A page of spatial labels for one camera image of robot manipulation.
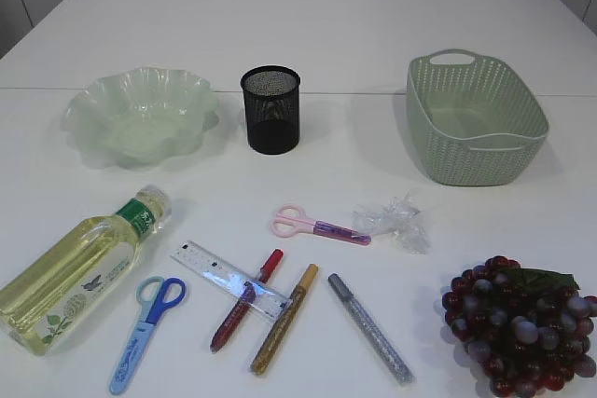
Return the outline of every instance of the red glitter pen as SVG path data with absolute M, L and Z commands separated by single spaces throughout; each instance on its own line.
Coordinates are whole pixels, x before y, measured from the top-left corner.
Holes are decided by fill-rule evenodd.
M 267 282 L 270 279 L 270 275 L 272 274 L 273 270 L 276 269 L 276 266 L 278 266 L 278 263 L 280 263 L 283 255 L 284 252 L 282 252 L 280 249 L 273 251 L 273 253 L 270 255 L 270 258 L 268 258 L 268 261 L 266 261 L 263 267 L 259 270 L 259 275 L 257 276 L 256 280 L 261 281 L 262 283 Z M 214 338 L 212 339 L 212 344 L 210 345 L 212 353 L 220 350 L 222 347 L 224 347 L 226 342 L 228 342 L 228 339 L 230 339 L 230 336 L 232 336 L 232 333 L 234 333 L 236 327 L 239 326 L 239 323 L 243 319 L 246 312 L 251 308 L 251 305 L 249 304 L 253 300 L 255 300 L 255 291 L 252 287 L 249 287 L 244 291 L 243 298 L 236 302 L 234 308 L 230 311 L 228 316 L 226 316 L 226 319 L 224 319 L 220 327 L 215 332 Z

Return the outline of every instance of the bunch of grapes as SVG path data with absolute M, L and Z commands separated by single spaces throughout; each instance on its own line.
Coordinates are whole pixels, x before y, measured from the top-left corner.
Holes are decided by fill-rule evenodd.
M 556 286 L 529 294 L 508 277 L 521 268 L 496 256 L 465 270 L 442 297 L 445 320 L 466 352 L 483 367 L 495 396 L 532 398 L 560 391 L 575 375 L 594 377 L 587 352 L 597 297 Z

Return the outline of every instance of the clear ruler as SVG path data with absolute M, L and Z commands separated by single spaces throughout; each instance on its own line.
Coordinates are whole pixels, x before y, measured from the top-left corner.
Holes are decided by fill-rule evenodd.
M 290 304 L 290 299 L 248 276 L 219 256 L 193 241 L 175 248 L 170 256 L 224 291 L 248 303 L 268 319 L 275 321 Z

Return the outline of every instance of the gold glitter pen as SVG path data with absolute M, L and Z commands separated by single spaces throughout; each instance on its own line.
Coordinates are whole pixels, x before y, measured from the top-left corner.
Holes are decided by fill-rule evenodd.
M 305 295 L 307 295 L 307 292 L 309 291 L 311 283 L 313 283 L 313 279 L 315 278 L 318 270 L 319 268 L 316 265 L 309 265 L 307 270 L 305 270 L 305 273 L 302 274 L 302 278 L 290 295 L 290 299 L 292 300 L 290 302 L 290 306 L 285 309 L 285 311 L 273 325 L 268 333 L 268 336 L 263 341 L 263 345 L 261 345 L 257 356 L 251 364 L 251 370 L 256 375 L 263 375 L 268 368 L 268 365 L 270 365 L 271 358 L 275 354 L 276 350 L 278 350 L 278 347 L 288 331 L 290 324 L 297 315 L 300 304 L 304 300 Z

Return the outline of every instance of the pink scissors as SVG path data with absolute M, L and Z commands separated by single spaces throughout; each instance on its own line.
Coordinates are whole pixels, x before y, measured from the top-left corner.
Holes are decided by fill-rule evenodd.
M 305 213 L 302 207 L 286 204 L 276 211 L 276 217 L 271 221 L 271 231 L 281 238 L 288 238 L 297 233 L 313 233 L 322 237 L 353 242 L 367 246 L 371 237 L 355 232 L 350 228 L 338 227 L 323 221 L 315 221 Z

